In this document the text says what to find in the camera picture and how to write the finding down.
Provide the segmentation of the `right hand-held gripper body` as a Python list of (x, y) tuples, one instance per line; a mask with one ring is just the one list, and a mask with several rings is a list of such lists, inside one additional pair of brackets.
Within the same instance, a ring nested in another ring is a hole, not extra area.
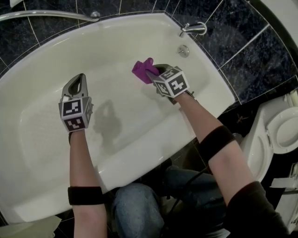
[(173, 75), (159, 75), (161, 82), (156, 82), (154, 85), (157, 89), (157, 93), (162, 97), (167, 97), (172, 104), (175, 104), (175, 97), (182, 93), (186, 93), (192, 98), (194, 92), (189, 91), (189, 84), (184, 75), (184, 72), (178, 66), (173, 66)]

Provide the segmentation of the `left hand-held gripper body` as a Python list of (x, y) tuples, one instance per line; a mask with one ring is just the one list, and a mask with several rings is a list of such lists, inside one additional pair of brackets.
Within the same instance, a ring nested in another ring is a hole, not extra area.
[(88, 128), (93, 113), (91, 97), (61, 101), (58, 107), (61, 121), (68, 133)]

